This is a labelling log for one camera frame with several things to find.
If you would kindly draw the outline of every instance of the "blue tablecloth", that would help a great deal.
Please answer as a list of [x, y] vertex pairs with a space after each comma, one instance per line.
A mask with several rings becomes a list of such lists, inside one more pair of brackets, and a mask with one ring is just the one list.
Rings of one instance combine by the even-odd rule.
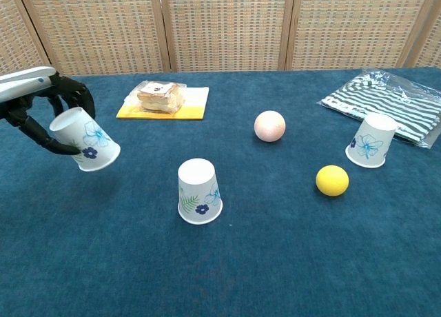
[[[441, 90], [441, 70], [388, 70]], [[393, 141], [370, 170], [345, 156], [360, 122], [316, 104], [360, 70], [77, 77], [121, 145], [85, 173], [0, 123], [0, 316], [439, 316], [441, 141]], [[116, 119], [140, 81], [209, 86], [202, 121]], [[256, 116], [280, 112], [264, 143]], [[52, 110], [29, 113], [46, 128]], [[179, 165], [216, 168], [221, 215], [177, 212]], [[338, 198], [315, 186], [346, 169]]]

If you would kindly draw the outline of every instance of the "woven screen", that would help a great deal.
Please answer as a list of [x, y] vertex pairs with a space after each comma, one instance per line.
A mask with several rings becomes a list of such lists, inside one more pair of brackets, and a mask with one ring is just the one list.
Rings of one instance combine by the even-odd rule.
[[51, 61], [64, 74], [164, 69], [160, 47], [166, 51], [167, 46], [165, 40], [160, 45], [161, 26], [156, 29], [152, 0], [25, 0], [25, 3], [30, 10], [32, 7], [31, 17]]
[[0, 4], [0, 74], [48, 64], [20, 0]]
[[426, 42], [422, 46], [416, 65], [441, 68], [441, 15], [438, 16]]
[[288, 69], [394, 67], [424, 0], [294, 0]]
[[276, 70], [285, 0], [163, 0], [172, 68]]

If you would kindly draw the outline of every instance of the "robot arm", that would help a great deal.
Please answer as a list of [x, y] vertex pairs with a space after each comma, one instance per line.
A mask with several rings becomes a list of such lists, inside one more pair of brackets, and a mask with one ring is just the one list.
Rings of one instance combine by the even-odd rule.
[[86, 86], [78, 81], [60, 76], [53, 67], [35, 67], [0, 76], [0, 120], [6, 119], [24, 134], [52, 153], [79, 154], [77, 148], [64, 145], [49, 136], [26, 110], [32, 107], [34, 97], [47, 97], [54, 115], [63, 112], [63, 99], [69, 108], [82, 107], [92, 118], [95, 106]]

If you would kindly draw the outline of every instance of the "white paper cup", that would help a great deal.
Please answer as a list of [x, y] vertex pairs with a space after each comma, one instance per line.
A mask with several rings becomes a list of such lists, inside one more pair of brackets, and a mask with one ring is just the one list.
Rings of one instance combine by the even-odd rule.
[[214, 166], [203, 158], [192, 158], [178, 169], [178, 212], [184, 221], [202, 225], [213, 221], [222, 211]]
[[58, 142], [81, 150], [72, 158], [86, 172], [107, 167], [121, 151], [121, 147], [81, 107], [62, 112], [51, 122], [49, 129]]
[[397, 123], [383, 114], [368, 114], [346, 147], [346, 156], [360, 167], [381, 167], [392, 142]]

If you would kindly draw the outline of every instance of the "striped shirt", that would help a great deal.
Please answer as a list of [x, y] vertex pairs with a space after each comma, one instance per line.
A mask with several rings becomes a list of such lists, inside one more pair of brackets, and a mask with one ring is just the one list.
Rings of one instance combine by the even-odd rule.
[[360, 121], [372, 112], [389, 115], [398, 124], [397, 136], [419, 144], [440, 122], [440, 97], [438, 91], [375, 70], [357, 76], [320, 103]]

